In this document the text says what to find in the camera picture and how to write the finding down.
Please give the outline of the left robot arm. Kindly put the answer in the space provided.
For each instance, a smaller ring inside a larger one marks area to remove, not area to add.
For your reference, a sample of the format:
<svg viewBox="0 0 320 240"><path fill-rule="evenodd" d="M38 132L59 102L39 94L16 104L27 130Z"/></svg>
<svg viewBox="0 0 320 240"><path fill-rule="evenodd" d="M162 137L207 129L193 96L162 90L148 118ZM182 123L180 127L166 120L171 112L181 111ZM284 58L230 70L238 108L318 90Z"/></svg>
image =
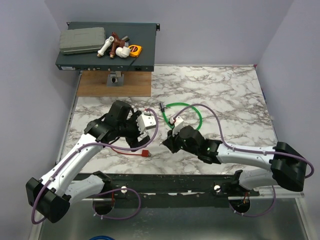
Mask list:
<svg viewBox="0 0 320 240"><path fill-rule="evenodd" d="M32 177L25 185L31 211L31 222L40 224L35 214L56 223L68 212L70 206L87 197L107 197L111 191L110 180L98 171L89 177L73 182L82 168L104 148L116 148L113 141L125 138L127 151L147 147L156 137L138 138L149 129L159 129L156 112L147 108L144 112L124 102L115 101L103 116L90 121L71 151L41 178Z"/></svg>

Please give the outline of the red cable lock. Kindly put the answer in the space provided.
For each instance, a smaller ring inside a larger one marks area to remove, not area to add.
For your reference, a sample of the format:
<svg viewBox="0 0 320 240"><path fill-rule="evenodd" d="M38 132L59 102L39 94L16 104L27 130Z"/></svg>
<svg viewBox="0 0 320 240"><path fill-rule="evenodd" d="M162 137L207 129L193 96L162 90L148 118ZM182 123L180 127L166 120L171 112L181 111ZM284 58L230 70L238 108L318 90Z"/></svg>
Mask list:
<svg viewBox="0 0 320 240"><path fill-rule="evenodd" d="M115 148L111 148L111 150L113 150L117 154L126 155L126 156L139 156L144 158L151 157L151 153L146 149L143 149L141 152L123 152Z"/></svg>

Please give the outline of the white elbow fitting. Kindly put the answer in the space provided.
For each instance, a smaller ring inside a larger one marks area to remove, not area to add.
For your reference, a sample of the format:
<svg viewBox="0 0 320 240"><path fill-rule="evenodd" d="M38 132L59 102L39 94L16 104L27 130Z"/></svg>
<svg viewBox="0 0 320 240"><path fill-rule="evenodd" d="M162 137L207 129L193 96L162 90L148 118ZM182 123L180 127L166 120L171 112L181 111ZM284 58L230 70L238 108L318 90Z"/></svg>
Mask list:
<svg viewBox="0 0 320 240"><path fill-rule="evenodd" d="M130 55L131 49L124 47L117 47L115 50L115 54L120 58L127 58Z"/></svg>

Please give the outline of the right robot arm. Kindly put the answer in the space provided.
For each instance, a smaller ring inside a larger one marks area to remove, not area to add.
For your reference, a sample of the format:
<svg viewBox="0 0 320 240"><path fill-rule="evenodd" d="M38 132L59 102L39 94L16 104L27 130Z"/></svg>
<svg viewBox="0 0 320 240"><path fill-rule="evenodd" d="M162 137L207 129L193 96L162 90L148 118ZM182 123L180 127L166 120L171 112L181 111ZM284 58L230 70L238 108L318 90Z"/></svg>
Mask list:
<svg viewBox="0 0 320 240"><path fill-rule="evenodd" d="M198 130L188 125L178 133L170 130L163 145L173 154L183 150L206 164L255 167L254 170L241 171L230 183L230 191L236 196L243 195L247 190L273 185L292 192L304 189L307 163L285 142L279 141L276 146L267 147L226 146L221 140L204 138Z"/></svg>

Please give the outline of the brass padlock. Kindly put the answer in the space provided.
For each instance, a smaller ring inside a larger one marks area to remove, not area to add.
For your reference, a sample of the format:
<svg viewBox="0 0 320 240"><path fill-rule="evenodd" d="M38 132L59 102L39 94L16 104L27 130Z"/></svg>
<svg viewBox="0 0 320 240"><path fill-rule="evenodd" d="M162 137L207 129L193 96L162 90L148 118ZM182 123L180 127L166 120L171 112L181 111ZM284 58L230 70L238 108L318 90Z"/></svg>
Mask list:
<svg viewBox="0 0 320 240"><path fill-rule="evenodd" d="M148 131L144 131L141 135L140 135L140 137L143 139L143 138L146 138L146 137L149 137L150 135L149 135L149 132Z"/></svg>

